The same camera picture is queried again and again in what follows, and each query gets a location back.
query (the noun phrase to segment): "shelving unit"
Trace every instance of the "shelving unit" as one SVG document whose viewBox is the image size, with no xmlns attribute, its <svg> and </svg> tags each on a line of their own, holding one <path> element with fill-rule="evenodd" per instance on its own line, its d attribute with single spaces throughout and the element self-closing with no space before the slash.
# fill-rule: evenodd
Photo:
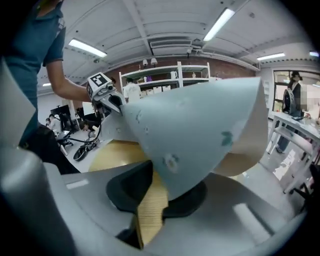
<svg viewBox="0 0 320 256">
<path fill-rule="evenodd" d="M 175 79 L 162 79 L 162 80 L 154 80 L 148 82 L 138 83 L 141 88 L 145 87 L 156 87 L 156 86 L 165 86 L 165 85 L 177 85 L 177 87 L 183 87 L 185 84 L 195 84 L 200 82 L 207 82 L 209 81 L 210 77 L 210 66 L 207 62 L 207 65 L 181 65 L 181 62 L 178 61 L 177 65 L 170 65 L 170 66 L 159 66 L 159 67 L 152 67 L 141 69 L 137 71 L 133 71 L 130 73 L 122 74 L 119 72 L 119 80 L 121 85 L 121 91 L 123 91 L 123 78 L 132 78 L 132 79 L 139 79 L 142 77 L 160 75 L 160 74 L 168 74 L 171 75 L 170 72 L 176 71 L 177 78 Z M 183 77 L 183 72 L 195 72 L 199 73 L 207 71 L 208 78 L 204 77 L 195 77 L 195 78 L 186 78 Z"/>
</svg>

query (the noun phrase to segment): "ceiling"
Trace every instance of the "ceiling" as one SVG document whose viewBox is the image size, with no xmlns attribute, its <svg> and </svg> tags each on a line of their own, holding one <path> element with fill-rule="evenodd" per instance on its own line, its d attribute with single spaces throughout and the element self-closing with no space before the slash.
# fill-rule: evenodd
<svg viewBox="0 0 320 256">
<path fill-rule="evenodd" d="M 209 41 L 203 38 L 225 8 L 236 13 Z M 65 75 L 82 83 L 105 72 L 152 56 L 227 56 L 249 68 L 257 57 L 284 52 L 284 59 L 305 59 L 312 47 L 296 20 L 273 0 L 65 0 L 67 27 L 63 51 Z M 78 39 L 107 53 L 99 58 L 71 47 Z M 47 71 L 38 89 L 50 90 Z"/>
</svg>

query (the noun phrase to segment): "ceiling light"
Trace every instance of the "ceiling light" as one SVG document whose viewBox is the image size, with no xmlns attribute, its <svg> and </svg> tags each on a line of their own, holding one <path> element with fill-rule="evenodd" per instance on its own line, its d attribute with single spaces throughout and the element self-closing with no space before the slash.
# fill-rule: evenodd
<svg viewBox="0 0 320 256">
<path fill-rule="evenodd" d="M 233 10 L 225 9 L 208 34 L 206 34 L 203 41 L 210 41 L 234 14 L 235 12 Z"/>
<path fill-rule="evenodd" d="M 80 42 L 80 41 L 78 41 L 76 39 L 72 39 L 70 41 L 69 45 L 73 46 L 73 47 L 76 47 L 76 48 L 79 48 L 81 50 L 84 50 L 86 52 L 92 53 L 94 55 L 97 55 L 97 56 L 99 56 L 101 58 L 104 58 L 104 57 L 107 56 L 107 54 L 105 52 L 100 51 L 97 48 L 94 48 L 94 47 L 92 47 L 92 46 L 90 46 L 90 45 L 88 45 L 88 44 L 86 44 L 84 42 Z"/>
<path fill-rule="evenodd" d="M 311 56 L 319 57 L 319 53 L 316 51 L 310 51 Z"/>
<path fill-rule="evenodd" d="M 268 56 L 264 56 L 264 57 L 259 57 L 256 59 L 258 61 L 263 61 L 263 60 L 267 60 L 267 59 L 279 58 L 279 57 L 284 57 L 284 56 L 286 56 L 286 55 L 282 52 L 282 53 L 272 54 L 272 55 L 268 55 Z"/>
</svg>

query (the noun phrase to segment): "person in white shirt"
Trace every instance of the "person in white shirt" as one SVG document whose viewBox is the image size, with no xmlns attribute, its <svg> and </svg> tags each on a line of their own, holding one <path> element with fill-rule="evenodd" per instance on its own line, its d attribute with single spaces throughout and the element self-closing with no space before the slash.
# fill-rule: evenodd
<svg viewBox="0 0 320 256">
<path fill-rule="evenodd" d="M 49 128 L 54 132 L 54 133 L 60 133 L 61 132 L 61 123 L 58 119 L 55 118 L 53 114 L 49 115 L 50 118 L 50 125 Z"/>
<path fill-rule="evenodd" d="M 132 78 L 126 79 L 126 86 L 123 88 L 123 96 L 127 103 L 132 103 L 140 100 L 141 89 L 140 86 L 134 83 Z"/>
</svg>

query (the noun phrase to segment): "person in black vest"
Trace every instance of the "person in black vest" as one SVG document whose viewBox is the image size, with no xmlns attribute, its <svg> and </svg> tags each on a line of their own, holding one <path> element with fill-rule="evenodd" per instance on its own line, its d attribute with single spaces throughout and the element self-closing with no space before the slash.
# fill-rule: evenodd
<svg viewBox="0 0 320 256">
<path fill-rule="evenodd" d="M 291 74 L 290 82 L 288 84 L 288 88 L 291 89 L 294 96 L 294 101 L 295 101 L 295 109 L 289 113 L 293 117 L 303 117 L 304 116 L 303 109 L 304 110 L 307 109 L 307 107 L 304 105 L 305 102 L 303 102 L 301 97 L 302 87 L 299 81 L 302 81 L 302 77 L 300 76 L 298 71 L 293 71 Z M 290 106 L 291 103 L 288 95 L 284 95 L 283 104 L 285 105 L 285 109 Z M 297 132 L 296 129 L 294 129 L 291 126 L 287 125 L 286 128 L 295 133 Z M 281 136 L 275 149 L 279 154 L 283 154 L 288 144 L 289 144 L 289 140 Z"/>
</svg>

